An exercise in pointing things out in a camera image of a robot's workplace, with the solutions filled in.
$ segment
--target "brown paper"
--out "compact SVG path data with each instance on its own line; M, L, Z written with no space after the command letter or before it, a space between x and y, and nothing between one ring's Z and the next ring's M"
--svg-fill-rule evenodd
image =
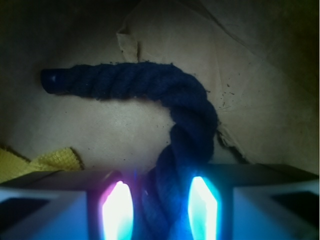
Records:
M227 146L318 174L317 11L290 2L143 0L124 24L140 62L174 63L210 91Z

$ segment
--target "paper wrinkle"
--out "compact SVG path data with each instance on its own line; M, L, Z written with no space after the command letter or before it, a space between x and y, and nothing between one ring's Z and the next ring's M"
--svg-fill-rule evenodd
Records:
M246 5L256 23L247 21ZM279 64L281 56L298 63L301 54L286 52L296 44L286 45L290 29L272 28L286 22L283 9L253 1L239 8L241 14L217 1L142 0L124 25L139 43L139 62L173 63L203 84L227 146L252 163L287 163L319 174L319 126L311 124L319 119L319 95L299 81L306 66L296 71Z

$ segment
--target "cardboard surface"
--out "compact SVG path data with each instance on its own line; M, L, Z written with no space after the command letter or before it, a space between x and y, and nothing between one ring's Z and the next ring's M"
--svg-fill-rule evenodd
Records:
M49 95L39 73L174 63L209 91L228 146L253 163L319 174L318 3L229 2L0 1L0 143L31 159L73 147L87 168L145 172L170 142L167 109ZM237 162L215 147L212 162Z

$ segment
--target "navy blue rope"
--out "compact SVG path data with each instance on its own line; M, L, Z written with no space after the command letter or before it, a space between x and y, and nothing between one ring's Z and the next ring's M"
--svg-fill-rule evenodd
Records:
M132 239L189 239L192 178L213 154L217 115L203 86L172 64L151 62L77 65L65 70L65 91L80 97L147 97L170 109L171 143L143 176L134 199Z

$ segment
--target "glowing light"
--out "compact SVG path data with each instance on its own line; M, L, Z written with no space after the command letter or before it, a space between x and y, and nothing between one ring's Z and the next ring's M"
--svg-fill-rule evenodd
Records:
M206 178L193 178L188 200L189 223L193 239L216 240L221 221L221 197Z
M100 199L102 231L106 240L130 240L134 207L129 186L118 181Z

